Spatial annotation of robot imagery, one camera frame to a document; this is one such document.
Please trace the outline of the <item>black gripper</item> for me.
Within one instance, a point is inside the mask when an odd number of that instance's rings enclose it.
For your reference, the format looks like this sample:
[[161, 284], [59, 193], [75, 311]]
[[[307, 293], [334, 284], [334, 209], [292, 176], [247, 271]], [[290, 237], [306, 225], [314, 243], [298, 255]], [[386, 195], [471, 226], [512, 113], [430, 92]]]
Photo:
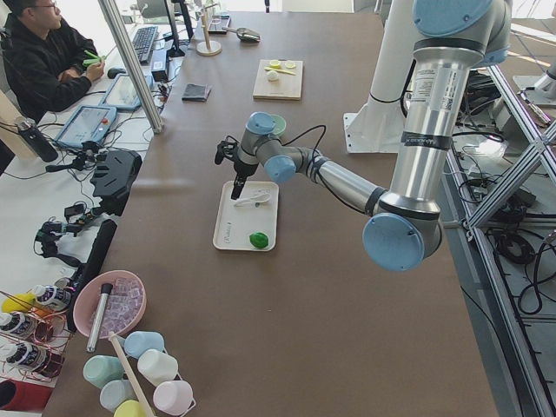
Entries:
[[248, 164], [237, 157], [234, 162], [234, 169], [236, 176], [230, 198], [237, 200], [242, 195], [244, 184], [248, 179]]

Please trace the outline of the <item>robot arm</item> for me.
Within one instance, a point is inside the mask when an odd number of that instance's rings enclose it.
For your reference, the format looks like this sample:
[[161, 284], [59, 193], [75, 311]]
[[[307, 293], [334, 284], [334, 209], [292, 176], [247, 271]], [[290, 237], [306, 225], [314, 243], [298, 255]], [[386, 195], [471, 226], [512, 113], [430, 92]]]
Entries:
[[215, 162], [235, 168], [231, 193], [239, 198], [258, 168], [282, 183], [301, 173], [338, 200], [368, 216], [362, 240], [381, 267], [406, 271], [440, 246], [440, 207], [435, 201], [447, 152], [453, 144], [469, 72], [505, 60], [511, 25], [508, 1], [417, 1], [412, 9], [420, 33], [414, 45], [415, 85], [400, 138], [394, 176], [379, 187], [311, 148], [283, 144], [275, 123], [255, 112], [242, 139], [221, 142]]

